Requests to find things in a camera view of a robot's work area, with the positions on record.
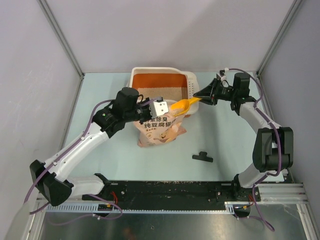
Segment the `pink cat litter bag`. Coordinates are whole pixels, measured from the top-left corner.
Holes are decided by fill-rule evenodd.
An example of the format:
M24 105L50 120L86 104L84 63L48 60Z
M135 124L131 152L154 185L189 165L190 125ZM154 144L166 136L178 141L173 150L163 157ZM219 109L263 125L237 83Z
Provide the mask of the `pink cat litter bag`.
M157 145L168 144L174 141L178 136L183 135L187 130L182 126L185 115L177 117L172 115L171 105L176 103L174 100L166 100L169 112L160 117L153 118L140 124L135 121L133 125L139 130L138 146L153 147Z

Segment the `yellow plastic scoop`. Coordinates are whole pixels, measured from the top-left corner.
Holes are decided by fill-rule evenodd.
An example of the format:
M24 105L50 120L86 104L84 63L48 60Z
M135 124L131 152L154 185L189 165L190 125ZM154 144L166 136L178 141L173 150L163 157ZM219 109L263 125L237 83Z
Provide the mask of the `yellow plastic scoop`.
M201 99L199 97L192 97L189 99L182 99L174 104L172 104L170 106L170 113L174 116L174 117L178 117L181 115L186 114L191 105L193 105L194 103L199 102Z

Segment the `white orange litter box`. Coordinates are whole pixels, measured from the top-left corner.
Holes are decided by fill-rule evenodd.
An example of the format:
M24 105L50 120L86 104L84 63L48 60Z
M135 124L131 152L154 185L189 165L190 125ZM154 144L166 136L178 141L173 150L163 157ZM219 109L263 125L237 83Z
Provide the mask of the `white orange litter box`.
M173 67L134 67L127 87L141 90L146 97L165 100L191 99L200 90L196 75Z

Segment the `black bag clip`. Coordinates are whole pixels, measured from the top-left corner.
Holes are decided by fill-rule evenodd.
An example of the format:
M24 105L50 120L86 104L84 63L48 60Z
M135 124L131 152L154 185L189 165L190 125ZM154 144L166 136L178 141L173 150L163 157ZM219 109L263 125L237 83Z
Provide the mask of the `black bag clip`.
M208 156L208 153L206 151L200 151L198 154L193 154L192 159L212 163L213 158Z

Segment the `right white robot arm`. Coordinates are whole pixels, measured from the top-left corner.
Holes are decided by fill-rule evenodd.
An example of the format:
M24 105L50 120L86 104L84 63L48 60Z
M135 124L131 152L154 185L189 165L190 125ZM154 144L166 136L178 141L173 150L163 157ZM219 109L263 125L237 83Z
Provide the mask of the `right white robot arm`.
M276 123L260 107L261 98L251 96L250 82L255 78L248 72L235 69L233 83L227 81L227 70L220 70L203 89L194 93L201 103L215 106L219 101L245 120L256 134L252 163L231 182L230 194L242 201L258 184L275 179L285 180L286 171L294 162L294 132L291 127Z

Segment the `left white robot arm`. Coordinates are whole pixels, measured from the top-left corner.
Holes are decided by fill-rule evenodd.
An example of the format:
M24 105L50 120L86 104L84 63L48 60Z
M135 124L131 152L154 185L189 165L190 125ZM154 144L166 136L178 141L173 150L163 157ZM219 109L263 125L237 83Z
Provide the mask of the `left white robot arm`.
M130 87L122 88L115 99L96 105L84 131L54 156L30 165L33 187L52 206L59 206L71 197L95 195L100 200L110 196L108 180L101 173L89 177L71 178L72 170L95 148L124 129L126 123L144 123L154 117L153 100L138 101L141 94Z

